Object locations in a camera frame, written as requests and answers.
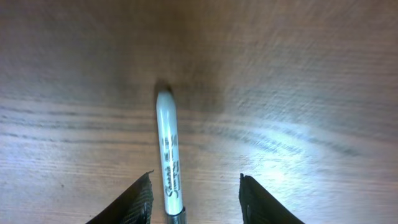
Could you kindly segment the grey black permanent marker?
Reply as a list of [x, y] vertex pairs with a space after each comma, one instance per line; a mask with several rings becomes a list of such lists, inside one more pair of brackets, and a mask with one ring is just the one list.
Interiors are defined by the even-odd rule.
[[177, 109], [171, 92], [160, 91], [156, 100], [164, 205], [168, 224], [187, 224], [183, 205]]

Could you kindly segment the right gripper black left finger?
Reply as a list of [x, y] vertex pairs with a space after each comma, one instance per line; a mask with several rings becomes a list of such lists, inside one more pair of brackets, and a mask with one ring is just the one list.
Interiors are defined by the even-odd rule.
[[146, 172], [87, 224], [150, 224], [154, 201], [150, 174]]

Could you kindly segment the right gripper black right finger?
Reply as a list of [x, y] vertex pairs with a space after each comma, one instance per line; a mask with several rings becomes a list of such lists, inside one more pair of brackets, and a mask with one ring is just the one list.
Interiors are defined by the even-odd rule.
[[303, 224], [255, 178], [240, 173], [239, 202], [244, 224]]

